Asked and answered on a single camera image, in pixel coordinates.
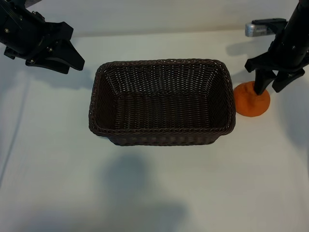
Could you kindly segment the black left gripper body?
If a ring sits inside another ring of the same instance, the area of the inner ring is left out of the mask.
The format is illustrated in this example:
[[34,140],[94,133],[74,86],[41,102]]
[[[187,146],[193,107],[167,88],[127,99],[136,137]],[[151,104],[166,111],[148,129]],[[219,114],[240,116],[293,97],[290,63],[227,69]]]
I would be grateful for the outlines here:
[[26,9],[25,0],[2,0],[0,2],[0,42],[6,45],[4,55],[21,58],[30,66],[30,59],[56,58],[61,40],[71,40],[73,28],[65,22],[46,22],[38,12]]

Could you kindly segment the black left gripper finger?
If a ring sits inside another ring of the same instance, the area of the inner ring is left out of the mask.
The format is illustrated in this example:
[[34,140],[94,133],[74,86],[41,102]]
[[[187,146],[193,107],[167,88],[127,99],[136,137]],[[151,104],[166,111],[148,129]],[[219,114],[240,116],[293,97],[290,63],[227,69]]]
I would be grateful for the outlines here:
[[62,74],[68,74],[70,69],[69,65],[63,64],[59,61],[50,60],[48,57],[31,58],[30,66],[45,68]]
[[61,40],[57,46],[56,58],[63,64],[78,71],[84,68],[85,60],[69,40]]

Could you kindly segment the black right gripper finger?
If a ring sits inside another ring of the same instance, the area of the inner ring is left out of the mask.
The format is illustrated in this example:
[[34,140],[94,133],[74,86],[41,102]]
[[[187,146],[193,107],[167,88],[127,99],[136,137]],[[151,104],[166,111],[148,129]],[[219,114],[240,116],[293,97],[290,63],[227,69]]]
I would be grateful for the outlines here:
[[267,86],[276,78],[273,71],[255,70],[254,91],[257,95],[262,95]]
[[279,93],[301,76],[303,76],[303,72],[278,72],[275,80],[273,81],[272,87],[275,92]]

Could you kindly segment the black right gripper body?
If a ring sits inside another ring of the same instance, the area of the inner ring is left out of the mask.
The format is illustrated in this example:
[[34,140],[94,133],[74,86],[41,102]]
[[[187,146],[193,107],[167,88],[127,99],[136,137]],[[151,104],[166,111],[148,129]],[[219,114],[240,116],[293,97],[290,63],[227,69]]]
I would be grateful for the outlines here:
[[309,27],[285,28],[276,34],[267,52],[246,61],[245,69],[295,72],[309,64]]

